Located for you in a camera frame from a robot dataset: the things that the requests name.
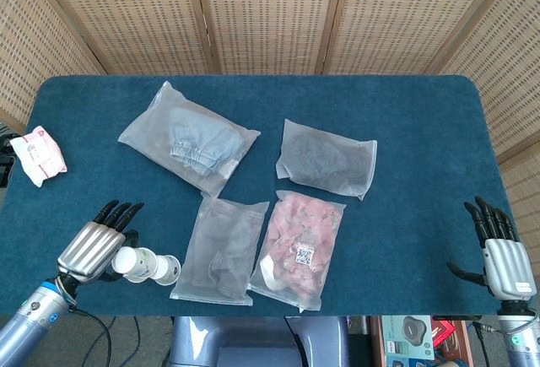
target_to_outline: woven wall panel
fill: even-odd
[[[47,0],[0,0],[0,67],[0,111],[19,132],[45,79],[102,70]]]
[[[209,0],[224,73],[314,73],[329,0]]]
[[[496,0],[443,71],[478,86],[497,154],[540,131],[540,0]]]
[[[346,0],[327,73],[421,73],[473,0]]]
[[[207,72],[190,0],[61,3],[110,73]]]
[[[540,276],[540,152],[502,176],[521,240]]]

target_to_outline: qr code label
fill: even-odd
[[[296,251],[295,261],[306,266],[311,265],[311,258],[313,257],[313,249],[307,247],[299,247]]]

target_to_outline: plastic bag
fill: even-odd
[[[303,310],[320,310],[345,206],[278,191],[248,289]]]
[[[278,178],[364,199],[375,173],[377,141],[360,142],[285,120]]]
[[[165,82],[118,142],[217,197],[260,134],[191,102]]]
[[[203,194],[173,300],[253,305],[246,294],[269,202],[245,205]]]
[[[34,128],[28,135],[12,139],[10,143],[20,159],[24,173],[38,187],[41,187],[44,180],[68,171],[58,144],[41,126]]]

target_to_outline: table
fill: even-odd
[[[275,191],[285,189],[347,204],[318,315],[489,314],[498,308],[486,289],[446,269],[450,260],[482,269],[464,200],[481,194],[510,211],[478,92],[468,79],[68,76],[44,82],[28,126],[42,125],[56,139],[68,172],[37,188],[19,163],[14,166],[0,215],[0,313],[13,313],[42,279],[56,274],[57,256],[114,197],[146,203],[130,224],[141,246],[184,261],[199,191],[116,141],[165,80],[188,99],[262,132],[222,198],[270,201],[272,208]],[[277,179],[285,118],[378,141],[375,178],[363,202]],[[254,293],[252,307],[170,300],[171,288],[123,279],[80,287],[78,300],[101,315],[298,313]]]

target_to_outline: silver robotic hand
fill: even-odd
[[[117,204],[117,200],[109,202],[77,233],[57,259],[58,275],[44,281],[0,331],[0,366],[22,365],[62,315],[86,314],[77,310],[79,285],[98,279],[112,282],[121,277],[105,269],[124,243],[137,246],[138,232],[122,231],[144,204]]]
[[[500,329],[478,322],[475,327],[501,333],[505,339],[511,367],[540,367],[540,321],[528,301],[537,293],[531,263],[508,216],[500,209],[475,197],[476,204],[465,202],[482,248],[483,274],[461,270],[455,263],[448,268],[459,278],[488,288],[501,301],[497,311]]]

